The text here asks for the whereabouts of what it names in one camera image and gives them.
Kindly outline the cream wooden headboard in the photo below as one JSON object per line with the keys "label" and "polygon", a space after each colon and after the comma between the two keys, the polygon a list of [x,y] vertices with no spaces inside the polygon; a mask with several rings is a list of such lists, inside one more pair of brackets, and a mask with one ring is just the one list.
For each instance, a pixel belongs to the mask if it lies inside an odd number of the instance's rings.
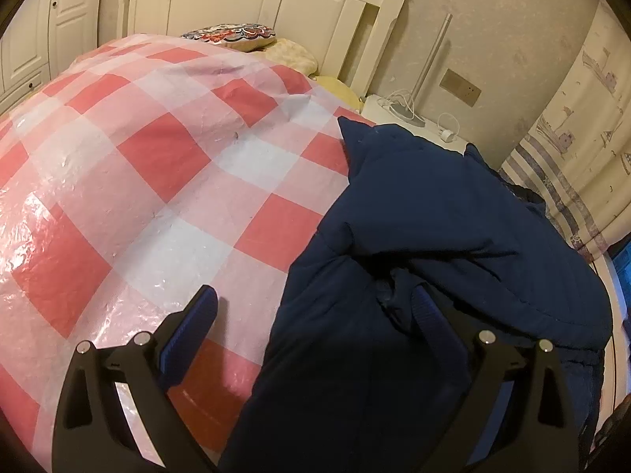
{"label": "cream wooden headboard", "polygon": [[376,12],[364,48],[356,54],[347,85],[365,96],[405,0],[119,0],[117,36],[136,33],[180,36],[211,24],[265,24],[317,58],[322,75],[337,77],[362,21]]}

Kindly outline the white nightstand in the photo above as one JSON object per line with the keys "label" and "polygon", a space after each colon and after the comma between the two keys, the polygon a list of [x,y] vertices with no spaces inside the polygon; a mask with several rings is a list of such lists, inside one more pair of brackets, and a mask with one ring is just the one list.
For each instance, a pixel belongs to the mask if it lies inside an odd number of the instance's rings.
{"label": "white nightstand", "polygon": [[448,149],[448,151],[454,151],[463,154],[465,152],[467,142],[460,136],[455,139],[454,142],[445,143],[441,140],[440,131],[436,126],[436,123],[424,117],[426,120],[425,127],[414,126],[413,124],[403,122],[397,117],[392,115],[387,109],[386,104],[388,101],[384,97],[377,95],[370,95],[367,97],[364,108],[362,108],[362,116],[376,124],[397,124],[410,131],[415,136],[422,137],[428,141]]}

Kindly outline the red white checkered bed cover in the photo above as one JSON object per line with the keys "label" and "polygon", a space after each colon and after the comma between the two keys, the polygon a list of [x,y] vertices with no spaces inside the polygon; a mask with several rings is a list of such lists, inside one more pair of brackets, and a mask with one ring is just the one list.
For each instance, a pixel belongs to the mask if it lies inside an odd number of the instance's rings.
{"label": "red white checkered bed cover", "polygon": [[287,272],[347,185],[311,79],[168,36],[99,47],[1,120],[1,409],[43,466],[76,345],[154,330],[202,285],[217,321],[170,396],[219,454]]}

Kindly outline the white desk lamp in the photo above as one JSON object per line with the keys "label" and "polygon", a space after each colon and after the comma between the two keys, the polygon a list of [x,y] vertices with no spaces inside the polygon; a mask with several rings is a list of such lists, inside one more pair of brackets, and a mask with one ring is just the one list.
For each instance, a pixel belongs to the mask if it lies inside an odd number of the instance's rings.
{"label": "white desk lamp", "polygon": [[416,111],[416,101],[428,78],[434,62],[439,55],[453,19],[454,15],[447,12],[412,90],[395,91],[392,95],[388,96],[386,109],[399,120],[418,127],[426,126],[426,120]]}

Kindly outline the cream floral pillow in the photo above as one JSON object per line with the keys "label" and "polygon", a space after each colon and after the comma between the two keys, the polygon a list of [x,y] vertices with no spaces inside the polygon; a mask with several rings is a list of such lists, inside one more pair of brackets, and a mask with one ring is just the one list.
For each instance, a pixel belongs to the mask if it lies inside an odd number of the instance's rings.
{"label": "cream floral pillow", "polygon": [[252,54],[269,62],[290,67],[307,77],[315,75],[319,70],[316,57],[304,46],[290,39],[276,39],[274,43],[253,51]]}

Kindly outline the gold wall switch plate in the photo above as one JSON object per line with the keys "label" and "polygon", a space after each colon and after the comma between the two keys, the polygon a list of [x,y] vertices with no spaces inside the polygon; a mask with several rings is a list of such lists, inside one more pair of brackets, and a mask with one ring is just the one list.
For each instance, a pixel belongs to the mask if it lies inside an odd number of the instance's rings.
{"label": "gold wall switch plate", "polygon": [[481,90],[473,82],[465,79],[452,69],[446,69],[440,81],[440,87],[469,107],[476,105],[481,94]]}

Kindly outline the navy blue puffer jacket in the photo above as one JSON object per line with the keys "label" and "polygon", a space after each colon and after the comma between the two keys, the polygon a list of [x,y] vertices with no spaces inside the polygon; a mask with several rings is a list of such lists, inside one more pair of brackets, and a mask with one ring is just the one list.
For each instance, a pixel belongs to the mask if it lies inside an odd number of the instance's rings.
{"label": "navy blue puffer jacket", "polygon": [[611,303],[541,197],[476,147],[338,125],[349,183],[290,267],[221,471],[418,471],[470,387],[440,305],[508,344],[552,342],[587,454]]}

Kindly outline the patterned red blue pillow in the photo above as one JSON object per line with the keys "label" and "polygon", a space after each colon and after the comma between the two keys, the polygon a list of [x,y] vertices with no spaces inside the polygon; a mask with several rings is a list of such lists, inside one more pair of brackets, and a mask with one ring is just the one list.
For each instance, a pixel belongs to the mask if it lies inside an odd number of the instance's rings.
{"label": "patterned red blue pillow", "polygon": [[276,32],[264,24],[215,24],[186,32],[183,39],[202,42],[214,46],[251,52],[276,41]]}

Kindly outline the yellow pillow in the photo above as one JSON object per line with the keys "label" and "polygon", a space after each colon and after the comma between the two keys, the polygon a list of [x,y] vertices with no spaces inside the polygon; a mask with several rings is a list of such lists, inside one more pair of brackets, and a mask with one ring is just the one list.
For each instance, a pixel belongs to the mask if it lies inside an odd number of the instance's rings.
{"label": "yellow pillow", "polygon": [[312,76],[312,80],[324,90],[343,101],[349,108],[357,113],[362,112],[364,101],[350,87],[335,77]]}

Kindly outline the white wardrobe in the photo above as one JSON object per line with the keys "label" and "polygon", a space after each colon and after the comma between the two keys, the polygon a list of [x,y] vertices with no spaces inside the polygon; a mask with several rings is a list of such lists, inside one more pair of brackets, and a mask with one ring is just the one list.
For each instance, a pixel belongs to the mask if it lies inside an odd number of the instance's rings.
{"label": "white wardrobe", "polygon": [[1,111],[97,47],[101,0],[24,0],[1,39]]}

